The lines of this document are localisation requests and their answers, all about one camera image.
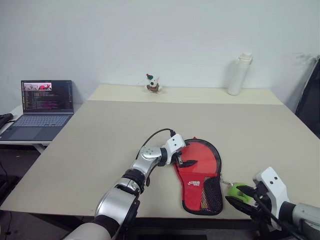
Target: white bottle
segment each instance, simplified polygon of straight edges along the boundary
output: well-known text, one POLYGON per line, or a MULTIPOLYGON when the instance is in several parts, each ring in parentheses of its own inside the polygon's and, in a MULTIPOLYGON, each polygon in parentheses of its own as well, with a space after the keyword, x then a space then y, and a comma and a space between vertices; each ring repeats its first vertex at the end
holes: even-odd
POLYGON ((251 53, 242 53, 239 56, 239 59, 236 62, 234 72, 232 74, 232 79, 230 80, 228 94, 238 95, 240 93, 251 63, 252 63, 251 53))

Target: gray floor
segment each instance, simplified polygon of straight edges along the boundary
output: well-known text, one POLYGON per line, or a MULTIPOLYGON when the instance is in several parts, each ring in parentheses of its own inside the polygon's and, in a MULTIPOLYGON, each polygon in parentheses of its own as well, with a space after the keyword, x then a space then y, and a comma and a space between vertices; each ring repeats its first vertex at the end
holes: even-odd
MULTIPOLYGON (((9 175, 23 177, 38 156, 36 150, 0 148, 0 162, 9 175)), ((7 231, 9 221, 10 213, 2 212, 0 240, 5 240, 4 233, 7 231)), ((65 230, 23 212, 12 212, 9 231, 11 234, 7 235, 7 240, 60 240, 67 234, 65 230)), ((209 240, 253 239, 253 234, 244 230, 193 230, 188 234, 205 234, 209 240)))

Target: red mesh pouch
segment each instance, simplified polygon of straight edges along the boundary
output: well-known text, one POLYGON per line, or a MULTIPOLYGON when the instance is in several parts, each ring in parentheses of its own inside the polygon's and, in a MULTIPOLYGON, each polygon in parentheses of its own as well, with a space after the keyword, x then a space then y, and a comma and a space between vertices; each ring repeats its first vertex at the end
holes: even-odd
POLYGON ((175 164, 181 182, 183 208, 196 215, 217 215, 223 209, 220 188, 221 158, 217 149, 202 139, 188 139, 181 151, 181 160, 196 160, 189 167, 175 164))

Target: white desk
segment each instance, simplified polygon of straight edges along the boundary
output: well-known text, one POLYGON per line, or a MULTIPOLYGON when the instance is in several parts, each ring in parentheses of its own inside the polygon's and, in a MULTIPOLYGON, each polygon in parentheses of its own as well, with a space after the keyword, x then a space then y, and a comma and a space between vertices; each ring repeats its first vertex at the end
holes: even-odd
MULTIPOLYGON (((74 112, 76 112, 80 108, 80 104, 74 104, 74 112)), ((13 119, 11 121, 16 121, 20 116, 23 114, 23 107, 22 104, 15 107, 11 112, 13 115, 13 119)), ((9 128, 13 122, 9 122, 5 124, 1 129, 0 129, 0 134, 2 134, 7 128, 9 128)), ((0 144, 6 144, 6 145, 32 145, 34 146, 40 153, 43 153, 45 150, 44 146, 47 146, 51 143, 51 141, 1 141, 0 144)))
MULTIPOLYGON (((248 89, 230 96, 224 89, 167 88, 167 94, 173 103, 162 100, 166 93, 158 98, 142 87, 101 85, 1 209, 93 216, 101 196, 130 167, 141 144, 162 128, 172 128, 185 139, 196 136, 211 142, 221 155, 225 180, 253 185, 253 175, 272 166, 287 185, 292 202, 320 207, 320 141, 270 91, 248 89), (216 92, 221 97, 209 98, 216 92), (190 94, 204 96, 206 103, 177 103, 190 99, 190 94), (125 101, 119 101, 121 95, 125 101), (140 98, 152 101, 139 102, 140 98)), ((159 134, 150 144, 160 146, 168 137, 159 134)), ((139 199, 138 217, 248 218, 226 201, 216 216, 186 212, 180 182, 170 165, 152 172, 150 187, 139 199)))

